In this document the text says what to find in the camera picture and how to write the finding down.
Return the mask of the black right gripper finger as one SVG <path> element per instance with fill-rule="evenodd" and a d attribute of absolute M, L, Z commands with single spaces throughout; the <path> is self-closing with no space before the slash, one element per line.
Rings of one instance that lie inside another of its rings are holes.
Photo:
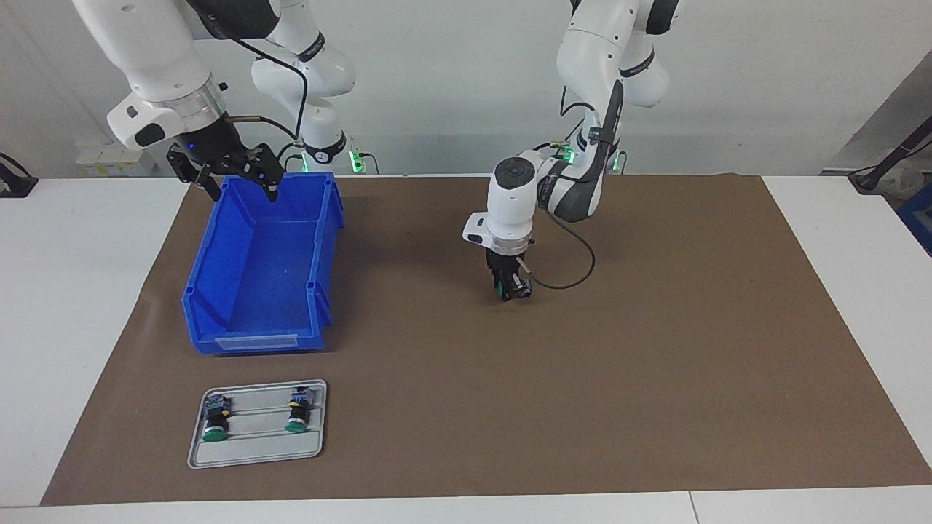
<path fill-rule="evenodd" d="M 244 149 L 242 161 L 237 166 L 237 176 L 260 186 L 270 202 L 277 201 L 284 169 L 269 145 L 258 145 Z"/>
<path fill-rule="evenodd" d="M 219 202 L 222 189 L 213 178 L 213 170 L 210 164 L 197 168 L 179 145 L 169 147 L 167 150 L 167 163 L 169 163 L 174 175 L 180 182 L 193 183 L 196 188 L 202 189 L 214 202 Z"/>

